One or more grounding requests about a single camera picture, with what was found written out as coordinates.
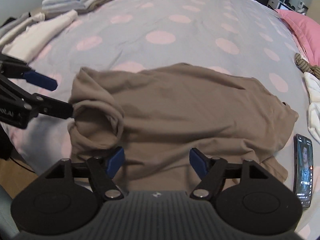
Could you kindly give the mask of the folded grey garment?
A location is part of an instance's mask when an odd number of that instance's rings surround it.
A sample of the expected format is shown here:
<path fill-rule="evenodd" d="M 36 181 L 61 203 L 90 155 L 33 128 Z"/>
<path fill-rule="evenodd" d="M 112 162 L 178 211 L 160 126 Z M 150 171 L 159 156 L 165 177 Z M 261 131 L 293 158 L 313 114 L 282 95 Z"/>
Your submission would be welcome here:
<path fill-rule="evenodd" d="M 14 27 L 18 26 L 20 23 L 25 21 L 31 16 L 30 12 L 23 13 L 19 18 L 9 18 L 1 25 L 0 36 L 3 37 L 7 32 L 9 32 Z"/>

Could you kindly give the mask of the olive striped garment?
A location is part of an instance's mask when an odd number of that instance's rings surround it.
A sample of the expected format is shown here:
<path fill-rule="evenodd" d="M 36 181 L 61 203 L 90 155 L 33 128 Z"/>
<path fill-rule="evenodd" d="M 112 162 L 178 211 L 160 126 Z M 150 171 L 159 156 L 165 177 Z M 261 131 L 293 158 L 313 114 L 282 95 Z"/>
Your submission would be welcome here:
<path fill-rule="evenodd" d="M 295 64 L 301 70 L 301 72 L 310 73 L 314 75 L 317 79 L 320 79 L 319 66 L 312 66 L 310 63 L 304 60 L 299 53 L 295 53 Z"/>

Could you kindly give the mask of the folded beige garment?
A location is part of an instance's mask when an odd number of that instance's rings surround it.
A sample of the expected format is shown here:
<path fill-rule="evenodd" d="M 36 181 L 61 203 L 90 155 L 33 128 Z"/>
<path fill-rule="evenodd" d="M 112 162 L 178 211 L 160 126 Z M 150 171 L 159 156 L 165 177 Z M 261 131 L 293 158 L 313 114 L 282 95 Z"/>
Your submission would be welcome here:
<path fill-rule="evenodd" d="M 88 12 L 92 12 L 95 9 L 97 9 L 98 7 L 102 6 L 105 3 L 108 3 L 112 0 L 97 0 L 95 2 L 93 2 L 92 4 L 89 5 L 89 7 L 87 9 L 85 9 L 83 12 L 81 12 L 82 14 L 88 13 Z"/>

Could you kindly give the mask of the pink pillow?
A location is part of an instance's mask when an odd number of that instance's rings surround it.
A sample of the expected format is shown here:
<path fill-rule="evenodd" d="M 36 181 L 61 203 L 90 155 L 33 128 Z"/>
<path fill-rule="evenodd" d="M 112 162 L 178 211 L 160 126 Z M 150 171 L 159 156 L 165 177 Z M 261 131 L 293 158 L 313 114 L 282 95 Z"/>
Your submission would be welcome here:
<path fill-rule="evenodd" d="M 319 24 L 291 10 L 276 9 L 276 12 L 293 30 L 310 64 L 319 66 Z"/>

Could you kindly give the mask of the polka dot bed sheet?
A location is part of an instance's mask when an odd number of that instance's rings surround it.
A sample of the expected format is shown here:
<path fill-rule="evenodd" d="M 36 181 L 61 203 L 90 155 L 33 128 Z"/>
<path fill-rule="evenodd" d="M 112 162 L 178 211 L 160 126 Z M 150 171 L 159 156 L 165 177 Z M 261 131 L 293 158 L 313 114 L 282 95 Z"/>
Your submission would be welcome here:
<path fill-rule="evenodd" d="M 31 67 L 57 80 L 51 97 L 67 100 L 81 67 L 137 72 L 175 63 L 253 77 L 299 117 L 276 159 L 294 179 L 293 137 L 313 143 L 313 197 L 296 232 L 319 236 L 319 142 L 308 130 L 309 93 L 295 65 L 304 53 L 289 25 L 253 0 L 114 0 L 79 15 L 33 59 Z"/>

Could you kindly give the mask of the folded light blue garment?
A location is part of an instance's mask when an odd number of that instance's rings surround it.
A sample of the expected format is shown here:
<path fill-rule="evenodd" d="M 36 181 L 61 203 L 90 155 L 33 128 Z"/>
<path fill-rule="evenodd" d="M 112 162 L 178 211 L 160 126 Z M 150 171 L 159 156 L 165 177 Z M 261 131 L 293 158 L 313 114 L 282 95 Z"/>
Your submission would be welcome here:
<path fill-rule="evenodd" d="M 66 12 L 69 10 L 85 10 L 90 6 L 83 0 L 43 0 L 42 10 L 46 12 Z"/>

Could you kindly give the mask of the taupe long sleeve shirt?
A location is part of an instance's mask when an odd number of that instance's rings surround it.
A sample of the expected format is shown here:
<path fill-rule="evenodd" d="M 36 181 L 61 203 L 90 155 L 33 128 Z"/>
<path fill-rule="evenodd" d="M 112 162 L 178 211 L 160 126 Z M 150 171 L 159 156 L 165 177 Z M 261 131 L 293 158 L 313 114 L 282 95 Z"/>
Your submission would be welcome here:
<path fill-rule="evenodd" d="M 138 73 L 83 67 L 69 102 L 72 159 L 122 147 L 114 178 L 122 189 L 191 191 L 200 181 L 189 163 L 193 147 L 230 163 L 251 159 L 287 179 L 274 154 L 298 113 L 257 79 L 184 63 Z"/>

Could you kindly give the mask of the white crumpled garment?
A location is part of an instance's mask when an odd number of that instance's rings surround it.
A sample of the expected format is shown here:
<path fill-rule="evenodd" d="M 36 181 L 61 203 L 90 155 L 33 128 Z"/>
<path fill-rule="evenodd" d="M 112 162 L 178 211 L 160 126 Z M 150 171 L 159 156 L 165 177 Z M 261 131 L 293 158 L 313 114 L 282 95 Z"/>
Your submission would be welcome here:
<path fill-rule="evenodd" d="M 310 105 L 308 107 L 308 130 L 319 142 L 320 136 L 320 88 L 319 79 L 311 73 L 304 73 L 306 88 L 309 93 Z"/>

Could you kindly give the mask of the black smartphone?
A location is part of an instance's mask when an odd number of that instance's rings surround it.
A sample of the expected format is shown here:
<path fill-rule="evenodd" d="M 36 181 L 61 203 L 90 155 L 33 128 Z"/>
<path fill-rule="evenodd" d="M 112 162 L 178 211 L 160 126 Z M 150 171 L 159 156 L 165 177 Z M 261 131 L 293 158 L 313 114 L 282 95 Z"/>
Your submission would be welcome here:
<path fill-rule="evenodd" d="M 293 139 L 295 156 L 295 179 L 293 191 L 304 210 L 311 206 L 313 188 L 313 146 L 312 141 L 300 134 Z"/>

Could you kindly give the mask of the folded white sweatshirt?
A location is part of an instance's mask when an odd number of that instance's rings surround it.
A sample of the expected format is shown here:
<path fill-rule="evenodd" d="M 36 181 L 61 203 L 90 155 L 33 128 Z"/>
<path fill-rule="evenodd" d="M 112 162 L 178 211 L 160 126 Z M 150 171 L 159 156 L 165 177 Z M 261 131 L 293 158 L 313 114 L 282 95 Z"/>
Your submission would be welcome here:
<path fill-rule="evenodd" d="M 50 40 L 71 25 L 77 17 L 78 13 L 71 10 L 51 20 L 33 24 L 11 43 L 6 44 L 2 49 L 2 54 L 29 63 L 37 57 Z"/>

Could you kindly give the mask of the white bedside table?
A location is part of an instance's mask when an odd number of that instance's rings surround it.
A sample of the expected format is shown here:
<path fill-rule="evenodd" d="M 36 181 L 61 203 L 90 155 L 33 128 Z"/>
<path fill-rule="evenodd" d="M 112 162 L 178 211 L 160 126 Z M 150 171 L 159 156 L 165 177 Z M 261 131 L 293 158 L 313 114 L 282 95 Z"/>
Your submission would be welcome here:
<path fill-rule="evenodd" d="M 289 6 L 281 2 L 280 0 L 268 0 L 267 7 L 276 10 L 276 9 L 281 9 L 281 10 L 291 10 Z"/>

